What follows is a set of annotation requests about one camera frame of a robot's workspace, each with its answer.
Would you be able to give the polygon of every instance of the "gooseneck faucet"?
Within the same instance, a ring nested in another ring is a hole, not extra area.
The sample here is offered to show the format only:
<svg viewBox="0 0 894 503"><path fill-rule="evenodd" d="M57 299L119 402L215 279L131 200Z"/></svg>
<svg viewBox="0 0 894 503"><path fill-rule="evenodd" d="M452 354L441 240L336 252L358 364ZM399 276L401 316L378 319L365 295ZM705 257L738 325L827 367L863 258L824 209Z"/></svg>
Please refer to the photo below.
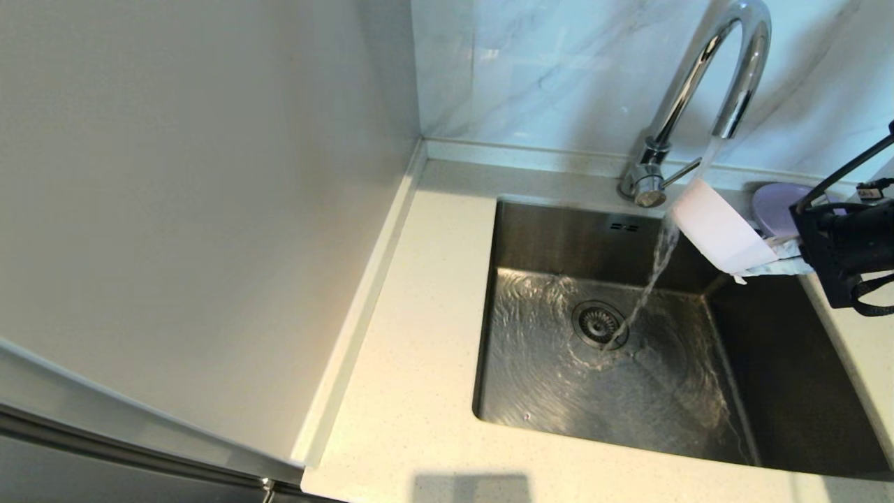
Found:
<svg viewBox="0 0 894 503"><path fill-rule="evenodd" d="M761 0L731 2L725 11L713 19L711 29L700 43L694 44L683 57L673 83L658 108L658 114L647 131L639 155L628 166L618 185L618 192L624 198L644 208L658 206L667 199L664 187L698 166L700 159L689 163L667 181L662 177L662 162L671 150L671 134L689 100L696 93L698 83L717 49L736 27L736 23L742 25L738 66L711 135L728 139L736 134L742 115L748 109L761 80L770 49L770 11Z"/></svg>

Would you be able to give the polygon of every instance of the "kitchen sink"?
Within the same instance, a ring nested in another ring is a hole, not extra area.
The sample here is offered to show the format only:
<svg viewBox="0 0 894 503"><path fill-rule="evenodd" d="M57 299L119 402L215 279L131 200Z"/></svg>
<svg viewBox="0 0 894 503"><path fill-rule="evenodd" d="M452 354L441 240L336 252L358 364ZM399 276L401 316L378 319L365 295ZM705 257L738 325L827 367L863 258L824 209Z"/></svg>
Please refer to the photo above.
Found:
<svg viewBox="0 0 894 503"><path fill-rule="evenodd" d="M500 202L473 409L487 422L797 472L891 479L796 277L736 284L685 237L615 343L661 221Z"/></svg>

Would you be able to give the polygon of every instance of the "black cable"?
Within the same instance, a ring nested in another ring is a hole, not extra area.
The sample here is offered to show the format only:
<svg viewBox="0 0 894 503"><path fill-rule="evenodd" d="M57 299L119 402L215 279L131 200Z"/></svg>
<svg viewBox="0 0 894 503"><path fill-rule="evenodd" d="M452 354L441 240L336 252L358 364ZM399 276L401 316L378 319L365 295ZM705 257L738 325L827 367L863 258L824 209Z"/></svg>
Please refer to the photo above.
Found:
<svg viewBox="0 0 894 503"><path fill-rule="evenodd" d="M804 213L804 209L808 204L813 202L813 200L815 200L816 198L820 197L824 192L826 192L826 189L832 187L832 184L836 183L838 180L844 177L844 175L847 175L851 171L854 171L858 166L860 166L882 150L885 150L891 145L894 145L894 122L888 124L888 130L890 132L888 136L882 138L878 143L872 145L872 147L867 149L865 152L853 158L850 162L839 168L838 171L832 173L831 175L829 175L828 178L826 178L822 182L819 182L813 189L811 189L811 191L808 192L807 195L804 196L804 198L802 198L797 203L797 207L795 208L797 214L800 215L801 213Z"/></svg>
<svg viewBox="0 0 894 503"><path fill-rule="evenodd" d="M894 274L877 277L854 285L854 288L850 291L850 302L853 304L852 307L854 308L854 311L857 311L864 316L887 316L889 314L894 314L894 305L880 306L860 301L860 297L870 292L874 292L888 283L894 283Z"/></svg>
<svg viewBox="0 0 894 503"><path fill-rule="evenodd" d="M828 202L826 204L821 204L818 206L812 206L808 209L805 209L808 213L819 213L821 211L825 211L827 209L852 209L854 211L859 211L861 209L871 208L871 206L866 204L860 204L858 202Z"/></svg>
<svg viewBox="0 0 894 503"><path fill-rule="evenodd" d="M859 183L858 189L886 189L894 183L894 178L879 178L868 183Z"/></svg>

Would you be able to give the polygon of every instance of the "countertop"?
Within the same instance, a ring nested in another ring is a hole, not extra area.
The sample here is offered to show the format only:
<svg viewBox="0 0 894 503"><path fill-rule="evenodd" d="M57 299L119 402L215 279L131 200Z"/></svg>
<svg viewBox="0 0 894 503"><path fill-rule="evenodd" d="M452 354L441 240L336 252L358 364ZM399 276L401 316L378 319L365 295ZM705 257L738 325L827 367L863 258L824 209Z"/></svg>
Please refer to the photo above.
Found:
<svg viewBox="0 0 894 503"><path fill-rule="evenodd" d="M473 415L497 199L661 214L621 200L615 183L429 161L325 453L302 489L349 502L894 501L892 483L674 456ZM805 285L890 456L894 317L823 308L815 277ZM894 294L873 300L894 303Z"/></svg>

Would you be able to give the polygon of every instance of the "water stream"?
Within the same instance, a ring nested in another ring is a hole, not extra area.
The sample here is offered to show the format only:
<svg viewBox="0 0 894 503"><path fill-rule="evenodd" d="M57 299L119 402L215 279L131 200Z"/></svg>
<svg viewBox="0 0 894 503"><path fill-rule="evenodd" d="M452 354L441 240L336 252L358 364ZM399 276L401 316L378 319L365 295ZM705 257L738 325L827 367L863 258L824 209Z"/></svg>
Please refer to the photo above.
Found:
<svg viewBox="0 0 894 503"><path fill-rule="evenodd" d="M689 190L689 187L692 186L692 183L695 180L698 180L704 176L704 172L707 171L711 164L714 162L714 158L717 157L718 152L720 152L721 147L723 146L723 138L719 137L711 137L711 143L708 144L708 148L704 151L704 155L702 156L702 162L698 165L698 167L693 171L692 179L689 180L688 185L683 192ZM658 282L658 278L661 277L662 272L668 267L668 262L671 261L671 255L674 251L674 248L677 247L677 242L679 241L679 228L677 228L677 224L674 223L673 218L671 218L671 212L668 211L664 214L664 219L662 220L661 230L658 232L658 243L655 244L655 250L653 252L653 263L652 263L652 273L649 275L649 281L646 283L645 288L643 289L642 294L639 295L639 299L637 300L637 305L634 306L633 311L615 330L615 333L611 335L611 341L609 341L606 345L603 346L603 349L614 347L615 339L618 338L621 334L624 333L625 330L628 329L633 323L637 320L637 316L639 312L645 307L645 304L649 302L649 295L655 288L655 283Z"/></svg>

